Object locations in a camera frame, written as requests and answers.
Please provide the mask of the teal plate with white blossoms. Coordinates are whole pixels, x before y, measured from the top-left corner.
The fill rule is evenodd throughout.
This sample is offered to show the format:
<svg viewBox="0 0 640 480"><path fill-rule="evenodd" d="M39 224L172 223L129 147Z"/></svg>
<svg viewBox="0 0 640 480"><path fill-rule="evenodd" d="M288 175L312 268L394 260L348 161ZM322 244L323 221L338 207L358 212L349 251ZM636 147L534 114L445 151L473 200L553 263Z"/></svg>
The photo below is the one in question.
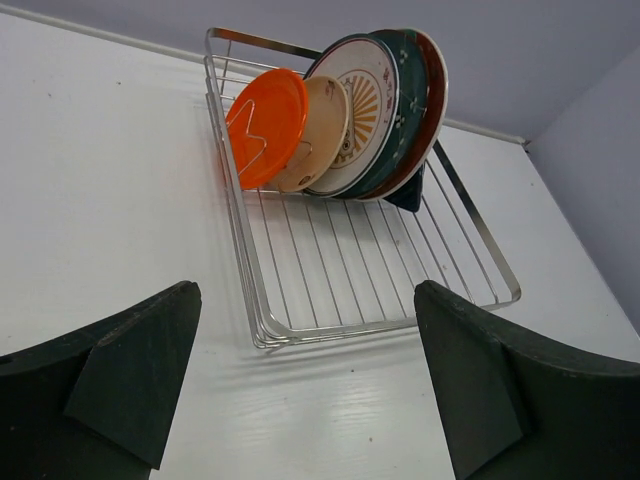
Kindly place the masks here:
<svg viewBox="0 0 640 480"><path fill-rule="evenodd" d="M383 185L399 171L420 130L427 105L428 69L417 37L409 30L382 29L372 35L390 49L399 74L399 95L390 135L375 164L339 199L360 199Z"/></svg>

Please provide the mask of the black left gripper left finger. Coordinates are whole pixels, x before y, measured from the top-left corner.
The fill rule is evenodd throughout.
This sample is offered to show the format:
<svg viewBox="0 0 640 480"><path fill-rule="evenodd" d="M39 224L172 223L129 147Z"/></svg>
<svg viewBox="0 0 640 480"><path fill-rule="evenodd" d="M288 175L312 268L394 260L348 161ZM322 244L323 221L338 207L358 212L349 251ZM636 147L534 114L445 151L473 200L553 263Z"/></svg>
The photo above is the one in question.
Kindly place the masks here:
<svg viewBox="0 0 640 480"><path fill-rule="evenodd" d="M1 358L4 479L147 479L159 469L201 314L181 281Z"/></svg>

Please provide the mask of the red plate with turquoise flower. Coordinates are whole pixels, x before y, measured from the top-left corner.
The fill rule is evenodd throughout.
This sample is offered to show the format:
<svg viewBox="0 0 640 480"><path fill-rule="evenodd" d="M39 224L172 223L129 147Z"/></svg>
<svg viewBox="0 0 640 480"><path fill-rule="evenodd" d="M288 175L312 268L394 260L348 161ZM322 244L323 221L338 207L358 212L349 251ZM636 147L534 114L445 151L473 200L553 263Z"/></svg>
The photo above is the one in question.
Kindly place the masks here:
<svg viewBox="0 0 640 480"><path fill-rule="evenodd" d="M448 71L439 47L421 30L411 28L397 30L409 30L415 34L424 54L429 80L426 110L420 130L402 160L399 171L369 195L360 198L361 201L384 199L402 187L424 165L426 155L437 140L447 108Z"/></svg>

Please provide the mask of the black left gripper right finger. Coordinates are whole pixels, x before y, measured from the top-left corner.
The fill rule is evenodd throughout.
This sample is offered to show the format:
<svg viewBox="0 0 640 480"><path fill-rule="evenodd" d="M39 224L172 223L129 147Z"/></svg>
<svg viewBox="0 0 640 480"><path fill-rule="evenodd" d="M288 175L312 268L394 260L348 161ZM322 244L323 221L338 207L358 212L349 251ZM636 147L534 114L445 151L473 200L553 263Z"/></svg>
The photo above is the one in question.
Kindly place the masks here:
<svg viewBox="0 0 640 480"><path fill-rule="evenodd" d="M414 306L458 479L635 479L639 366L485 311L433 281Z"/></svg>

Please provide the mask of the dark blue leaf-shaped plate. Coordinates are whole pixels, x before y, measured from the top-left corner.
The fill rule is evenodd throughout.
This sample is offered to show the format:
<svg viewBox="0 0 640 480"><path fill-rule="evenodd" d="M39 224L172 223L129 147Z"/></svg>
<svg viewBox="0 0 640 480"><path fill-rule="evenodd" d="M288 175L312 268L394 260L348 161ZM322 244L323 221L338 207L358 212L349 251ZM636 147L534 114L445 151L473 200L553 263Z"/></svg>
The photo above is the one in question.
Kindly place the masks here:
<svg viewBox="0 0 640 480"><path fill-rule="evenodd" d="M386 196L384 200L402 210L418 212L422 203L424 170L425 165L422 165L402 187Z"/></svg>

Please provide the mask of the small beige plate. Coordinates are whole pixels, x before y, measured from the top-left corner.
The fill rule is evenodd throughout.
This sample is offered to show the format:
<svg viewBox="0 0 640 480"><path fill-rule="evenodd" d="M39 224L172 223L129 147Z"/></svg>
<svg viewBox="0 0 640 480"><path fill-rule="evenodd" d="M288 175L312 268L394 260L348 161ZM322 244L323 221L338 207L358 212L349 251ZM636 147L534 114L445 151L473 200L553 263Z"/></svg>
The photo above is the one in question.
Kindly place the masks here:
<svg viewBox="0 0 640 480"><path fill-rule="evenodd" d="M304 81L309 112L302 139L292 159L272 184L284 193L301 191L332 165L344 141L351 117L351 100L335 78L317 75Z"/></svg>

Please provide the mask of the white plate with orange sunburst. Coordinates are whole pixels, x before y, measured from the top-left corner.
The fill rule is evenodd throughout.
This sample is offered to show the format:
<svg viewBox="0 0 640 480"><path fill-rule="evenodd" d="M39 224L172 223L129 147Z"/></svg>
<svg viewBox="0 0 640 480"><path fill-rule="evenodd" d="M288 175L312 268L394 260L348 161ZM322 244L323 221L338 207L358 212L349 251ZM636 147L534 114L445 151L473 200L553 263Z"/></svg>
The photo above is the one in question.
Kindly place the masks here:
<svg viewBox="0 0 640 480"><path fill-rule="evenodd" d="M338 197L355 190L373 169L391 134L399 102L399 70L391 49L373 34L347 35L325 49L303 78L328 76L350 102L347 131L330 168L305 189Z"/></svg>

